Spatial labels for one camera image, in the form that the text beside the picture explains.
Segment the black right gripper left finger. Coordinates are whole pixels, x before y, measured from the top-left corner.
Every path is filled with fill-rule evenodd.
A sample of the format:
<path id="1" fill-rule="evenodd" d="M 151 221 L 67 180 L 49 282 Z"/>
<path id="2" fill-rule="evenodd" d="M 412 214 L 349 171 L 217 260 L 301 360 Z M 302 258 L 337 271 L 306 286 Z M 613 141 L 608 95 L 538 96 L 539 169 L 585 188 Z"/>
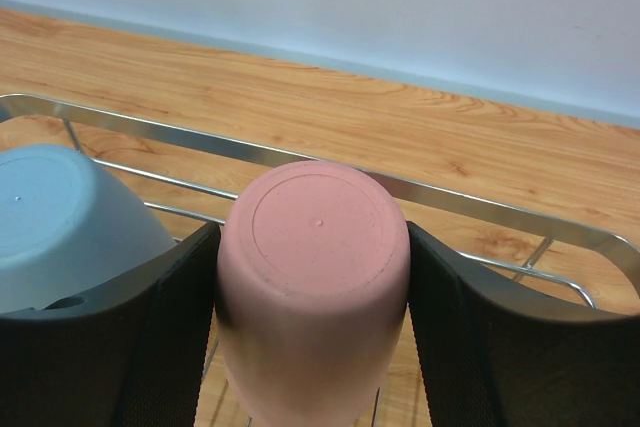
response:
<path id="1" fill-rule="evenodd" d="M 190 426 L 221 231 L 208 223 L 106 283 L 1 318 L 5 426 Z"/>

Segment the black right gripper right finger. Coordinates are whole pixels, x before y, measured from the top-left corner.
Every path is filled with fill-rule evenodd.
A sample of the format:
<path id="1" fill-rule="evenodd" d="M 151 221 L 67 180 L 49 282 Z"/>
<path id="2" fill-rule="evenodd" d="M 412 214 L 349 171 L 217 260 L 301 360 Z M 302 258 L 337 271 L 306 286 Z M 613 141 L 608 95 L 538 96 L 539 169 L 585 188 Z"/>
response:
<path id="1" fill-rule="evenodd" d="M 409 312 L 435 426 L 635 426 L 639 319 L 565 301 L 416 224 Z"/>

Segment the blue plastic cup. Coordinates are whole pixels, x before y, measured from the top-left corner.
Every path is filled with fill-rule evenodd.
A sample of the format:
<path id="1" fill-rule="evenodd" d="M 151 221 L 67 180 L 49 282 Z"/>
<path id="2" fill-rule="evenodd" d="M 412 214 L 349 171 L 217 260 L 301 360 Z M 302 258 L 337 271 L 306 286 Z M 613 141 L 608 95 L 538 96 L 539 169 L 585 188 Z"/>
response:
<path id="1" fill-rule="evenodd" d="M 1 310 L 42 309 L 174 247 L 123 182 L 71 148 L 1 154 Z"/>

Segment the pink plastic cup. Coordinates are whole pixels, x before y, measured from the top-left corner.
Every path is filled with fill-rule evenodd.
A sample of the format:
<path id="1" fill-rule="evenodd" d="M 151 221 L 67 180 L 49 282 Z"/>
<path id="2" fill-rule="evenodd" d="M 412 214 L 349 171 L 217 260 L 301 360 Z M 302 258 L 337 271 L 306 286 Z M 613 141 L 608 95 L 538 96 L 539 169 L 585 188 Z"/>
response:
<path id="1" fill-rule="evenodd" d="M 402 328 L 404 215 L 366 174 L 294 162 L 233 203 L 217 261 L 227 378 L 260 426 L 350 426 L 373 403 Z"/>

